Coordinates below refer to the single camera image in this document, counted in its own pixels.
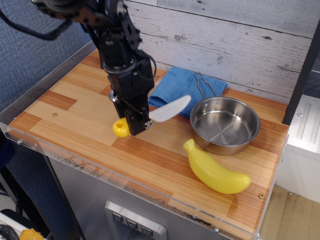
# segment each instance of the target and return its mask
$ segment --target blue towel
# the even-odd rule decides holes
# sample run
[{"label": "blue towel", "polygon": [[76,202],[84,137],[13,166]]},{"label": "blue towel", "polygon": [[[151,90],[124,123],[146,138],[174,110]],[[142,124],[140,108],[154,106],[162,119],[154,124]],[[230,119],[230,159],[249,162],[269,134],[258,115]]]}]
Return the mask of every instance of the blue towel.
[{"label": "blue towel", "polygon": [[[193,71],[175,66],[172,67],[150,95],[148,100],[149,105],[159,108],[178,98],[183,97],[184,95],[190,95],[190,103],[182,112],[179,113],[180,116],[189,119],[192,108],[198,102],[203,100],[201,92],[198,88],[198,81],[194,74],[195,73]],[[197,74],[197,77],[200,80],[200,87],[205,98],[214,97],[215,94],[208,84],[203,81],[201,75]],[[204,78],[211,84],[216,94],[221,96],[224,89],[227,87],[227,83],[208,76],[204,76]]]}]

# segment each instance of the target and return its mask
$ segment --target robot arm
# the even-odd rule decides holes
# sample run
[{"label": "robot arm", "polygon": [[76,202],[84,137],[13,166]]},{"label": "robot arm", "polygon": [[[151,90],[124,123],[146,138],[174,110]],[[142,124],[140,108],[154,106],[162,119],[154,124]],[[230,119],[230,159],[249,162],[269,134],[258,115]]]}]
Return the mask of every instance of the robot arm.
[{"label": "robot arm", "polygon": [[148,129],[148,92],[154,87],[151,61],[138,46],[142,39],[122,0],[32,0],[44,14],[80,23],[99,50],[108,73],[109,94],[131,135]]}]

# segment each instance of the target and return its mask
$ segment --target control panel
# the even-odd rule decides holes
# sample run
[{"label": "control panel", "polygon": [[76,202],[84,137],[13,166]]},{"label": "control panel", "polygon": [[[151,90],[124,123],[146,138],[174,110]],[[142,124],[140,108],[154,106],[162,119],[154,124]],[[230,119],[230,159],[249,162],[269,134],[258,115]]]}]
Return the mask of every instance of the control panel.
[{"label": "control panel", "polygon": [[138,231],[154,240],[167,240],[167,230],[159,223],[152,221],[134,211],[112,201],[105,202],[105,213],[114,231],[123,231],[116,224],[127,225],[131,230]]}]

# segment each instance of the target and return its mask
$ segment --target wooden floor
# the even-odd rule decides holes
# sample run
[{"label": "wooden floor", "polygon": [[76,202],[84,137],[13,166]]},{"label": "wooden floor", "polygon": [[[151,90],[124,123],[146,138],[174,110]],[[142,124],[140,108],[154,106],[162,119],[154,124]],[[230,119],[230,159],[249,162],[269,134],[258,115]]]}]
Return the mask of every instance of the wooden floor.
[{"label": "wooden floor", "polygon": [[320,203],[274,186],[260,234],[263,240],[320,240]]}]

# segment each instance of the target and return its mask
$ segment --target white plastic spatula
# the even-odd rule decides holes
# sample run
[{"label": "white plastic spatula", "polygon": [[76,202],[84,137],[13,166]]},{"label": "white plastic spatula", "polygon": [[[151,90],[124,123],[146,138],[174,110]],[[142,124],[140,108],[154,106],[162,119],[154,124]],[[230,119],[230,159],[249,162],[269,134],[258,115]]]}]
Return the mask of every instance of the white plastic spatula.
[{"label": "white plastic spatula", "polygon": [[157,123],[165,122],[177,114],[179,114],[189,104],[191,100],[190,95],[185,95],[178,98],[162,107],[159,107],[149,112],[149,118]]},{"label": "white plastic spatula", "polygon": [[[149,118],[157,123],[165,122],[177,114],[179,114],[185,107],[189,104],[191,100],[190,95],[185,95],[183,97],[178,98],[162,107],[159,107],[153,111],[149,112]],[[130,135],[129,126],[125,117],[117,120],[113,126],[112,130],[115,135],[120,138],[124,138]]]}]

